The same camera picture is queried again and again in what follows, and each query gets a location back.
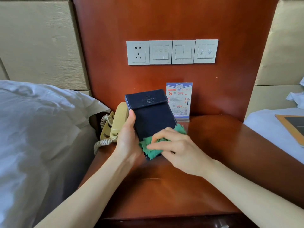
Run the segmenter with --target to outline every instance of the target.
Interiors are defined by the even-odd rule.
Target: bedding
[[[32,227],[77,189],[102,111],[77,91],[0,80],[0,227]]]
[[[244,124],[304,164],[304,147],[301,147],[280,123],[275,117],[276,114],[304,116],[304,109],[264,109],[251,113]]]

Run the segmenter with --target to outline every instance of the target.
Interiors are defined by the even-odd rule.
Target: person's right hand
[[[156,142],[160,138],[170,141]],[[170,127],[154,134],[147,148],[163,150],[162,155],[185,173],[207,178],[212,170],[213,159],[195,145],[188,135],[180,134]]]

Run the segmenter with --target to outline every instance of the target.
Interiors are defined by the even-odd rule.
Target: forearm
[[[45,217],[35,228],[40,227],[93,227],[116,188],[132,167],[117,152],[76,192]]]
[[[304,224],[303,209],[245,179],[218,161],[214,161],[206,180],[260,228],[294,228]]]

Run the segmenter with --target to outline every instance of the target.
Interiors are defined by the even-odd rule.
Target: wooden nightstand
[[[193,117],[188,135],[209,156],[256,184],[304,208],[304,165],[227,115]],[[102,147],[83,184],[115,145]],[[257,227],[201,177],[164,157],[142,155],[116,190],[96,227]]]

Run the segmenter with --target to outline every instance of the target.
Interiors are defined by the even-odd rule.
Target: wooden tabletop
[[[227,115],[198,116],[188,135],[209,156],[256,184],[304,208],[304,165]],[[97,153],[83,184],[107,160],[115,145]],[[140,156],[101,218],[129,219],[240,213],[201,177],[185,174],[160,156]]]

